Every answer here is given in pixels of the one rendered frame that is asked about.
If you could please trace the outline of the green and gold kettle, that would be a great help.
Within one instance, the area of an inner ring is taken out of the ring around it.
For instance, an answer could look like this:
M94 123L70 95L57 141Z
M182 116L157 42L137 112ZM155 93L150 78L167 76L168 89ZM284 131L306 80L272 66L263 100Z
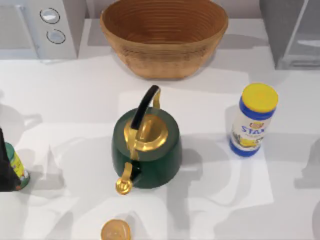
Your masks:
M178 123L160 106L161 89L152 85L137 108L116 122L111 142L112 163L120 195L132 188L154 189L165 185L182 164Z

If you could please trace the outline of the brown woven basket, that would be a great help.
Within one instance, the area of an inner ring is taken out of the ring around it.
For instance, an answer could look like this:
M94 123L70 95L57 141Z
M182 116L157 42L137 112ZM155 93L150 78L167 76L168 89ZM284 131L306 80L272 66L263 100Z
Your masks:
M211 0L117 0L100 15L117 57L145 79L183 79L213 55L229 24Z

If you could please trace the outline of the blue and white yellow-lidded can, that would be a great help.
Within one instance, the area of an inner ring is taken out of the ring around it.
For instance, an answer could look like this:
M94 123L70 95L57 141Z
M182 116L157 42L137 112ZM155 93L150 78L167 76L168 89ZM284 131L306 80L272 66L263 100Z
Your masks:
M265 83L251 83L240 96L229 145L241 157L258 152L278 105L277 92Z

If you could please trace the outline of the microwave knob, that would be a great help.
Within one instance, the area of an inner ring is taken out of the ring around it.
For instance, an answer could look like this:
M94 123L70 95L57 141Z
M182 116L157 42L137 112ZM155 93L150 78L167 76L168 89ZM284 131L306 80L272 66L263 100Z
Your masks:
M46 38L48 41L56 45L63 44L66 41L66 35L58 29L48 30L46 32Z
M42 21L51 25L57 24L61 18L59 12L54 8L42 9L39 12L39 16Z

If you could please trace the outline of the green can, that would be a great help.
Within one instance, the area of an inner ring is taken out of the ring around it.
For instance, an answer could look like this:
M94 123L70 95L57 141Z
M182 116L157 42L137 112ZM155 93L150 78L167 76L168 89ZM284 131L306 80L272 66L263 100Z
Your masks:
M20 180L20 183L15 185L14 190L19 191L28 185L30 181L30 174L21 162L21 159L17 155L14 147L10 143L5 142L5 148L10 166Z

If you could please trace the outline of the pale microwave oven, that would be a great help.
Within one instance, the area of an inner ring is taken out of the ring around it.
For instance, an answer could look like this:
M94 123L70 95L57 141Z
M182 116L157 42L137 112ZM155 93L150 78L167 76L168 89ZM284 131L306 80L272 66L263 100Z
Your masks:
M48 24L40 11L57 10L60 20ZM71 60L79 54L86 0L0 0L0 60ZM47 31L62 31L66 40L53 44Z

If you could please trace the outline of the grey cabinet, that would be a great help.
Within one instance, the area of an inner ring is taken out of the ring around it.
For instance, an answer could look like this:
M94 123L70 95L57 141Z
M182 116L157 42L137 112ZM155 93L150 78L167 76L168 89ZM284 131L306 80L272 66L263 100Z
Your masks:
M320 0L259 0L277 70L320 71Z

